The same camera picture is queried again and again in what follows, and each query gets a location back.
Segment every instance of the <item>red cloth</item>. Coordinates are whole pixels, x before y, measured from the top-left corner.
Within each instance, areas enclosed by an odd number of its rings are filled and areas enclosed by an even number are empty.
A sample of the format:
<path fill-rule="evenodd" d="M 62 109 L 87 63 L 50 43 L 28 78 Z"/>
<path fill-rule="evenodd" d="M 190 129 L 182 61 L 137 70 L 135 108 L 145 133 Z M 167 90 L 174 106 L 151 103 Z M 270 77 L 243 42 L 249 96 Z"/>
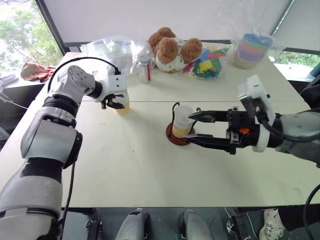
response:
<path fill-rule="evenodd" d="M 40 83 L 47 81 L 55 71 L 55 67 L 42 66 L 36 63 L 26 62 L 20 76 L 27 81 L 40 80 Z"/>

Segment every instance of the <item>wire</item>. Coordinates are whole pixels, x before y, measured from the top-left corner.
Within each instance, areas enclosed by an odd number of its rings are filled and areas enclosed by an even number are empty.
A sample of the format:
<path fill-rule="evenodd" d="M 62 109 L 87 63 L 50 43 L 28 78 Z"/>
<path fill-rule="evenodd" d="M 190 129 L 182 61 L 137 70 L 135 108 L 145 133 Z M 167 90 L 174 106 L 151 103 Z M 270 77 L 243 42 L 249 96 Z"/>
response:
<path fill-rule="evenodd" d="M 224 210 L 225 210 L 226 214 L 228 215 L 228 217 L 231 218 L 231 216 L 230 216 L 230 214 L 228 213 L 227 209 L 224 208 Z"/>
<path fill-rule="evenodd" d="M 66 219 L 67 219 L 67 213 L 68 213 L 69 204 L 70 204 L 71 195 L 72 195 L 72 190 L 73 190 L 73 187 L 74 187 L 75 166 L 76 166 L 76 163 L 74 162 L 72 164 L 72 168 L 71 168 L 71 177 L 70 177 L 68 198 L 66 199 L 66 203 L 65 203 L 65 207 L 64 207 L 64 211 L 63 211 L 63 217 L 61 219 L 62 229 L 64 229 L 64 227 L 65 227 L 65 223 L 66 223 Z"/>
<path fill-rule="evenodd" d="M 245 214 L 246 214 L 246 216 L 247 216 L 248 219 L 249 219 L 249 222 L 250 222 L 250 225 L 251 225 L 251 229 L 252 229 L 252 233 L 253 233 L 255 239 L 256 239 L 256 240 L 259 240 L 259 239 L 257 238 L 256 233 L 255 233 L 254 226 L 252 225 L 251 218 L 250 218 L 249 214 L 248 214 L 247 212 L 246 212 Z"/>
<path fill-rule="evenodd" d="M 315 240 L 314 236 L 312 235 L 310 228 L 308 226 L 307 223 L 307 207 L 310 205 L 312 198 L 314 197 L 314 195 L 316 194 L 317 191 L 319 191 L 320 189 L 320 184 L 318 186 L 316 186 L 312 192 L 310 193 L 310 195 L 308 196 L 305 205 L 303 207 L 303 224 L 304 224 L 304 228 L 309 236 L 310 240 Z"/>
<path fill-rule="evenodd" d="M 21 105 L 19 105 L 19 104 L 16 104 L 16 103 L 15 103 L 15 102 L 13 102 L 13 101 L 9 101 L 9 100 L 4 99 L 4 98 L 2 98 L 2 97 L 0 97 L 0 99 L 1 99 L 1 100 L 3 100 L 3 101 L 5 101 L 6 103 L 11 103 L 11 104 L 16 105 L 16 106 L 18 106 L 18 107 L 20 107 L 20 108 L 28 109 L 28 108 L 27 108 L 27 107 L 25 107 L 25 106 L 21 106 Z"/>
<path fill-rule="evenodd" d="M 76 57 L 76 58 L 73 58 L 73 59 L 70 59 L 64 63 L 62 63 L 60 66 L 58 66 L 56 68 L 56 70 L 53 72 L 53 74 L 51 75 L 50 77 L 50 80 L 48 82 L 48 93 L 50 91 L 50 88 L 51 88 L 51 83 L 52 83 L 52 80 L 54 79 L 54 76 L 56 75 L 56 73 L 65 65 L 69 64 L 69 63 L 72 63 L 72 62 L 75 62 L 75 61 L 79 61 L 79 60 L 82 60 L 82 59 L 96 59 L 96 60 L 100 60 L 102 62 L 105 62 L 106 64 L 109 64 L 110 66 L 112 66 L 114 68 L 114 74 L 115 75 L 120 75 L 121 72 L 120 70 L 115 66 L 113 65 L 111 62 L 108 62 L 107 60 L 104 60 L 102 58 L 99 58 L 99 57 L 94 57 L 94 56 L 82 56 L 82 57 Z"/>
<path fill-rule="evenodd" d="M 266 119 L 261 119 L 260 123 L 273 135 L 278 138 L 293 142 L 293 143 L 308 143 L 320 139 L 320 132 L 311 136 L 290 136 L 272 127 Z"/>

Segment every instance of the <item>red coaster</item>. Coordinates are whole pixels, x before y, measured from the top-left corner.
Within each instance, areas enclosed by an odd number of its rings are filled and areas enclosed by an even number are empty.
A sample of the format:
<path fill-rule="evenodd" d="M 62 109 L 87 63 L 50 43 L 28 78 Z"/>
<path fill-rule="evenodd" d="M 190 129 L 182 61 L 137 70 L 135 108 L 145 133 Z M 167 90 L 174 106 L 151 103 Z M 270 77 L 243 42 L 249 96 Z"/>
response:
<path fill-rule="evenodd" d="M 171 132 L 171 128 L 172 128 L 172 122 L 166 127 L 166 137 L 169 139 L 170 142 L 172 142 L 175 145 L 178 146 L 185 146 L 188 145 L 190 142 L 188 142 L 187 140 L 185 140 L 184 138 L 179 138 L 176 137 L 173 132 L 171 133 L 171 136 L 169 136 L 170 132 Z M 191 129 L 190 134 L 194 134 L 195 133 L 195 129 Z"/>

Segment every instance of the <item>teddy bear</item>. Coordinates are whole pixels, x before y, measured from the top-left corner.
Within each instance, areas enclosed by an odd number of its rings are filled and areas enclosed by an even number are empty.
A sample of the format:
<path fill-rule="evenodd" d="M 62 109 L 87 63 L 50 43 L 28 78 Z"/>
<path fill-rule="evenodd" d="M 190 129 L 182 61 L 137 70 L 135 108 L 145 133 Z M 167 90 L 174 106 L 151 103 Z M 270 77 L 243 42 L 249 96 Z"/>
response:
<path fill-rule="evenodd" d="M 182 70 L 202 53 L 202 43 L 197 38 L 179 39 L 169 27 L 162 27 L 149 38 L 156 66 L 169 73 Z"/>

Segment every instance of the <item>shoe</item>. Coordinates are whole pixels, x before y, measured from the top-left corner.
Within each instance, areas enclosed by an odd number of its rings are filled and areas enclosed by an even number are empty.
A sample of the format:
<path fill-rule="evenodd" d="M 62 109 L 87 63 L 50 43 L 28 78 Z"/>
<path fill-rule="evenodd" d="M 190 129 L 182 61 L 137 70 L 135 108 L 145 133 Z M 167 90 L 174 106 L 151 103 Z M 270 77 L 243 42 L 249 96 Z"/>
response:
<path fill-rule="evenodd" d="M 278 210 L 267 209 L 263 213 L 264 226 L 259 233 L 259 240 L 278 240 L 286 229 L 281 222 Z"/>

